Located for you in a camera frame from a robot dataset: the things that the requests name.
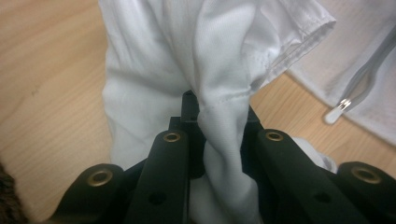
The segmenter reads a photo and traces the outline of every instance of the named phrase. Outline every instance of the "white garment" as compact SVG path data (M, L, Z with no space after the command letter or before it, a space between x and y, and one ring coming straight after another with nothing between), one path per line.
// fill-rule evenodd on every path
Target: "white garment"
M197 223L259 223L256 183L239 148L249 97L330 32L314 0L101 0L107 30L105 110L111 159L145 159L157 133L197 95L206 174L191 181Z
M320 1L337 25L290 73L326 104L337 106L355 73L396 25L396 1ZM396 49L372 76L367 97L345 115L396 146Z

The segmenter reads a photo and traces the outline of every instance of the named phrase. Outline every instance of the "metal grommet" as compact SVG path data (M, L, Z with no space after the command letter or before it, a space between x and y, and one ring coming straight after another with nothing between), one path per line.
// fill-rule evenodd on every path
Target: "metal grommet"
M269 132L265 134L265 137L271 141L280 142L283 140L283 136L280 133Z
M92 187L99 187L108 183L111 178L113 178L113 173L111 171L107 169L101 169L91 174L90 177L88 177L87 182L88 185Z
M177 142L180 140L181 136L178 133L167 133L163 136L165 142Z
M364 167L354 166L351 172L356 178L369 184L379 184L382 181L378 174Z

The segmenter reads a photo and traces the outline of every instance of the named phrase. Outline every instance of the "wooden surface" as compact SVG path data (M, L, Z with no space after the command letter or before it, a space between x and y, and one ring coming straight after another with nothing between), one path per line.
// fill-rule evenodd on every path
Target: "wooden surface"
M109 162L101 90L106 32L96 0L0 0L0 160L32 220L50 216L87 167ZM396 176L396 148L341 119L282 76L252 99L265 128L301 136L338 163Z

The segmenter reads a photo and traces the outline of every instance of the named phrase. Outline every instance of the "white cloth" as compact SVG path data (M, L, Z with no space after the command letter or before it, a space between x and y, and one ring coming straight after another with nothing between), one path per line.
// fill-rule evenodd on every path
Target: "white cloth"
M290 73L319 99L337 106L354 74L396 25L394 0L320 0L337 19L334 31ZM376 74L368 96L345 115L396 146L396 50Z
M197 223L259 223L256 183L239 148L249 97L330 32L314 0L101 0L107 30L105 110L111 160L145 159L157 133L197 95L206 174L191 181Z

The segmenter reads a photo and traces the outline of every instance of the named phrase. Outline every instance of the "wooden table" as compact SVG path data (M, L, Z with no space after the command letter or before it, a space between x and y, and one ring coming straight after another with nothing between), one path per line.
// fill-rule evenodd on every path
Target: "wooden table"
M101 91L106 32L97 1L0 0L0 160L28 216L49 217L86 168L109 162ZM301 136L338 163L396 176L396 148L328 111L283 75L252 98L265 128Z

